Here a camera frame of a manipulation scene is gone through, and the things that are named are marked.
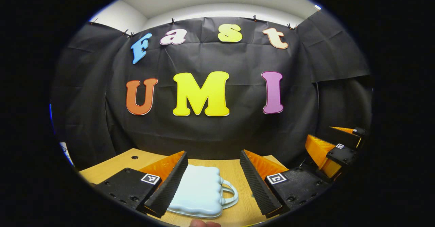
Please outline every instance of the black fabric drape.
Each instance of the black fabric drape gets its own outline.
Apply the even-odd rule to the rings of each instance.
[[[240,42],[218,39],[218,27],[226,23],[241,27]],[[281,41],[289,44],[287,49],[270,44],[262,33],[270,27],[284,33]],[[173,29],[186,29],[186,41],[162,46],[160,39]],[[152,37],[146,55],[133,65],[131,46],[147,33]],[[174,75],[190,72],[201,87],[213,71],[229,74],[225,93],[230,114],[175,116]],[[283,75],[281,113],[262,112],[265,71]],[[320,133],[326,125],[367,128],[371,87],[361,79],[366,75],[367,63],[356,44],[322,12],[295,31],[272,22],[213,17],[164,24],[127,38],[118,30],[87,23],[59,61],[53,123],[78,170],[134,147],[164,155],[184,150],[194,159],[237,159],[246,149],[289,164],[305,150],[307,135]],[[126,108],[125,85],[148,78],[158,79],[152,109],[133,115]],[[141,85],[137,104],[143,103],[144,92]]]

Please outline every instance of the black backdrop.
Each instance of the black backdrop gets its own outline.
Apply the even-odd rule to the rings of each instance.
[[[2,72],[10,84],[6,87],[12,90],[5,97],[10,123],[3,144],[9,159],[3,167],[8,176],[4,178],[4,212],[10,226],[151,226],[82,181],[63,156],[49,119],[49,88],[59,51],[84,21],[111,1],[5,2],[15,12],[6,21],[11,27],[7,25],[3,32],[11,50],[5,50]],[[367,53],[375,77],[372,142],[352,173],[315,204],[269,223],[420,224],[430,209],[425,202],[431,197],[424,156],[432,145],[422,140],[428,132],[422,128],[428,116],[425,97],[430,92],[425,82],[430,80],[431,69],[425,64],[426,42],[416,36],[426,36],[424,31],[429,29],[423,11],[429,1],[317,1],[346,23]],[[325,214],[325,208],[336,214]]]
[[[237,24],[238,43],[218,39],[221,24]],[[262,31],[284,33],[287,49],[277,49]],[[186,29],[186,42],[159,43],[165,33]],[[151,33],[146,55],[132,64],[132,44]],[[229,74],[226,117],[174,116],[174,75],[189,72],[201,87],[213,71]],[[280,72],[279,114],[264,114],[262,72]],[[127,38],[121,31],[87,23],[62,52],[53,80],[53,124],[78,170],[139,148],[192,159],[237,159],[243,149],[274,155],[289,165],[305,151],[308,134],[327,126],[369,128],[371,86],[362,52],[340,24],[316,12],[295,30],[236,17],[196,18],[164,24]],[[153,106],[143,116],[125,105],[128,81],[157,78]],[[145,86],[137,88],[143,103]]]

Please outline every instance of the letter m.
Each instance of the letter m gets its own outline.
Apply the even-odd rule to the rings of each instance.
[[[177,108],[174,109],[174,115],[188,116],[190,114],[187,100],[189,100],[194,113],[199,115],[208,99],[208,107],[205,109],[207,116],[228,116],[230,109],[225,104],[225,82],[228,77],[227,72],[212,72],[200,88],[191,73],[185,72],[175,75]]]

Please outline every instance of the screw hole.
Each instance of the screw hole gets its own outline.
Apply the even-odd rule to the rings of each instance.
[[[135,197],[135,196],[131,196],[130,199],[134,202],[138,202],[139,198]]]

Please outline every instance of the hand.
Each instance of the hand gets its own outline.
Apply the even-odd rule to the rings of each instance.
[[[199,219],[192,219],[191,224],[189,227],[221,227],[220,224],[215,222],[204,222]]]

